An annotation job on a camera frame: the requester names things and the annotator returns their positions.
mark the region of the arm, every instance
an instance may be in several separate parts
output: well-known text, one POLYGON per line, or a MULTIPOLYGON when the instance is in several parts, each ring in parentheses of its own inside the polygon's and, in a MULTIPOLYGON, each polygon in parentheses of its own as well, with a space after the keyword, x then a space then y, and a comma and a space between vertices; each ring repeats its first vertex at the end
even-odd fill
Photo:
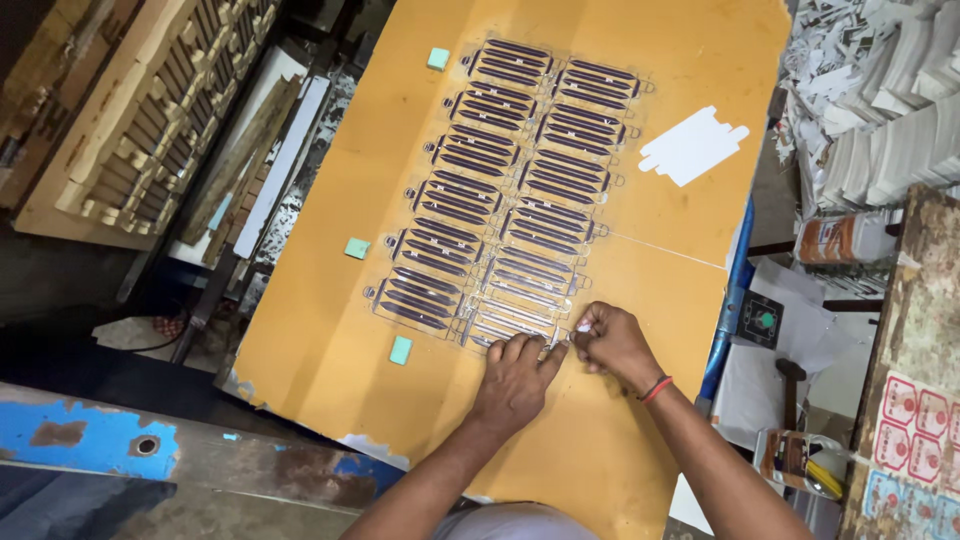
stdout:
MULTIPOLYGON (((602 302, 577 323, 577 356, 590 372, 609 369, 640 395, 663 376, 633 314, 602 302)), ((673 384, 647 404, 717 538, 812 538, 777 492, 737 454, 673 384)))
POLYGON ((487 371, 473 409, 432 454, 387 491, 341 540, 428 538, 473 477, 510 437, 543 409, 546 388, 560 370, 567 345, 538 365, 546 341, 515 335, 487 350, 487 371))

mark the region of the paper scrap pile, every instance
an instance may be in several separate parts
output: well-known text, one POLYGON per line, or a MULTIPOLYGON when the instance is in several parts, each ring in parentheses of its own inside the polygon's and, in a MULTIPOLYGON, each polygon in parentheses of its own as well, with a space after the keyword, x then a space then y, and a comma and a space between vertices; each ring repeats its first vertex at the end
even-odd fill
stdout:
POLYGON ((776 141, 797 151, 804 220, 960 182, 960 0, 802 0, 776 141))

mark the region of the hammer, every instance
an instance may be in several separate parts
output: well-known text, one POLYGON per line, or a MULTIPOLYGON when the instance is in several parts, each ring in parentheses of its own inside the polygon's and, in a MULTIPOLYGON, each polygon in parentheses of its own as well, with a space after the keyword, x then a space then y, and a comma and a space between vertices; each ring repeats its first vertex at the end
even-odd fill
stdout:
POLYGON ((777 371, 783 374, 783 383, 786 385, 783 392, 783 427, 793 431, 797 429, 797 382, 806 380, 806 371, 786 358, 777 358, 776 366, 777 371))

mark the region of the left hand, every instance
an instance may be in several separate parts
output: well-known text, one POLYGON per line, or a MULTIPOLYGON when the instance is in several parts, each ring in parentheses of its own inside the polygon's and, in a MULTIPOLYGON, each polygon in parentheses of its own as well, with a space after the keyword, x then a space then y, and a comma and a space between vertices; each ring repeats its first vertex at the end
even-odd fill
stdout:
POLYGON ((502 444, 536 418, 569 348, 565 341, 558 343, 538 365, 544 345, 541 336, 525 333, 506 343, 494 342, 487 350, 487 372, 464 423, 482 427, 502 444))

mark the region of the green rubber block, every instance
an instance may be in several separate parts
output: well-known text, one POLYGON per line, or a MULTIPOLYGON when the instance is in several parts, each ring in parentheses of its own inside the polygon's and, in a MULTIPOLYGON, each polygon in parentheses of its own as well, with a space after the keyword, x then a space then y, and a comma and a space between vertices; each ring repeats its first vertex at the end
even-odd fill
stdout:
POLYGON ((443 71, 446 69, 446 61, 450 60, 450 51, 434 47, 430 51, 430 58, 426 61, 426 66, 430 69, 443 71))
POLYGON ((351 238, 347 242, 347 248, 344 250, 344 253, 351 257, 363 259, 367 256, 368 248, 370 248, 370 242, 351 238))
POLYGON ((413 339, 397 336, 394 339, 394 347, 390 351, 390 361, 401 366, 407 365, 407 356, 410 355, 410 349, 414 346, 413 339))

